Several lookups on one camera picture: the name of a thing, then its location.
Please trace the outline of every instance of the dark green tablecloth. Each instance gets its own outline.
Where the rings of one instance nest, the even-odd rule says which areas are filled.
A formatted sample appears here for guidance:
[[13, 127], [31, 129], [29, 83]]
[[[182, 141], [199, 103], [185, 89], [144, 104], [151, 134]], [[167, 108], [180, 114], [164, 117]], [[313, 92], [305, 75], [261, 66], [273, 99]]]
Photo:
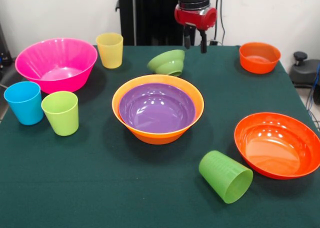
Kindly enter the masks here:
[[111, 100], [124, 82], [149, 74], [147, 62], [173, 49], [125, 47], [114, 70], [96, 62], [79, 97], [79, 130], [54, 134], [46, 118], [18, 123], [11, 110], [0, 124], [1, 228], [318, 228], [320, 173], [295, 180], [254, 174], [247, 193], [224, 204], [198, 172], [219, 150], [245, 164], [233, 139], [237, 122], [279, 112], [316, 130], [283, 67], [266, 75], [243, 70], [238, 48], [186, 52], [182, 78], [203, 94], [204, 114], [179, 140], [152, 146], [114, 116]]

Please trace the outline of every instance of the bowl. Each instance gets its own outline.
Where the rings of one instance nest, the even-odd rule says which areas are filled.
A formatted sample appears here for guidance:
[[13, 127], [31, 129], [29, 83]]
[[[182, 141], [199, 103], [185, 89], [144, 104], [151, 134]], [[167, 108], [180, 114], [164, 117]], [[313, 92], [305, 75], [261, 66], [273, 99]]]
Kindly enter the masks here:
[[234, 131], [245, 161], [269, 178], [288, 180], [314, 172], [320, 165], [320, 140], [302, 122], [279, 113], [256, 113]]
[[274, 46], [260, 42], [250, 42], [239, 49], [241, 66], [248, 72], [266, 74], [271, 72], [281, 58]]
[[191, 98], [169, 84], [148, 83], [129, 90], [119, 113], [129, 126], [149, 133], [169, 133], [190, 125], [196, 109]]
[[[121, 102], [121, 99], [124, 97], [124, 95], [132, 90], [133, 88], [149, 84], [149, 83], [162, 83], [171, 85], [173, 87], [176, 87], [183, 92], [185, 92], [192, 100], [195, 108], [195, 116], [191, 124], [188, 126], [175, 130], [173, 132], [168, 133], [152, 133], [152, 132], [146, 132], [139, 129], [136, 129], [132, 127], [129, 124], [126, 124], [120, 116], [119, 112], [119, 105]], [[191, 126], [193, 126], [201, 117], [201, 115], [204, 112], [204, 99], [199, 92], [199, 90], [193, 86], [188, 81], [171, 76], [171, 75], [162, 75], [162, 74], [151, 74], [151, 75], [144, 75], [137, 78], [134, 78], [132, 80], [129, 80], [125, 84], [123, 84], [119, 89], [114, 93], [114, 96], [112, 98], [112, 110], [116, 118], [125, 125], [139, 140], [152, 144], [152, 145], [163, 145], [168, 144], [171, 142], [174, 142], [177, 140], [184, 132], [186, 132]]]
[[48, 39], [23, 50], [16, 58], [15, 68], [45, 93], [74, 92], [87, 82], [97, 57], [96, 48], [86, 41]]
[[147, 67], [159, 75], [170, 75], [178, 77], [184, 69], [185, 52], [181, 49], [174, 49], [157, 55]]

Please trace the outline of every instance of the green bowl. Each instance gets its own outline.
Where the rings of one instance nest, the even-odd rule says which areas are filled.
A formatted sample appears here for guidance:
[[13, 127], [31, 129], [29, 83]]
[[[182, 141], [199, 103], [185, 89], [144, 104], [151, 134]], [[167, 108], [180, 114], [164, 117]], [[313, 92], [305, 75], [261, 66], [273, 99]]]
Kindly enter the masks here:
[[185, 51], [174, 49], [153, 58], [147, 67], [160, 75], [180, 76], [184, 69]]

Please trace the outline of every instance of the white wall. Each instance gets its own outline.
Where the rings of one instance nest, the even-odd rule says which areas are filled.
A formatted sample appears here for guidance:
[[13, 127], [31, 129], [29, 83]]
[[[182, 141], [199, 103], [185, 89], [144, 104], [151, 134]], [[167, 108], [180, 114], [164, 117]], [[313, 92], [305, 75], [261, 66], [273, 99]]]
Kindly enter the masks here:
[[[95, 43], [100, 33], [121, 32], [116, 1], [0, 0], [0, 21], [14, 56], [28, 45], [53, 37]], [[320, 0], [223, 0], [223, 21], [225, 45], [270, 43], [280, 49], [286, 69], [297, 50], [320, 59]], [[213, 36], [211, 29], [208, 38]], [[221, 37], [219, 26], [218, 40]]]
[[0, 22], [13, 56], [49, 38], [95, 43], [104, 32], [121, 32], [117, 0], [0, 0]]
[[[225, 45], [272, 44], [281, 51], [287, 71], [297, 50], [320, 59], [320, 0], [223, 0], [222, 4]], [[217, 40], [221, 41], [220, 21], [218, 24]], [[211, 29], [208, 38], [213, 37]]]

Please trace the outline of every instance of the tipped-over green cup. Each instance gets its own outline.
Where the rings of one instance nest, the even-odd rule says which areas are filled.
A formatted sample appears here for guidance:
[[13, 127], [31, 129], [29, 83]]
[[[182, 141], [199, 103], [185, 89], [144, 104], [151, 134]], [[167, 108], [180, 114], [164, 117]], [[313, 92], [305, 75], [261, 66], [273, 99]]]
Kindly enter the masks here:
[[159, 75], [178, 77], [184, 69], [184, 60], [185, 52], [182, 49], [174, 49], [156, 56], [147, 64], [147, 67]]
[[240, 199], [254, 177], [251, 169], [217, 150], [210, 151], [202, 158], [199, 171], [227, 204]]
[[43, 99], [41, 107], [54, 132], [69, 136], [79, 127], [78, 97], [69, 91], [58, 91]]

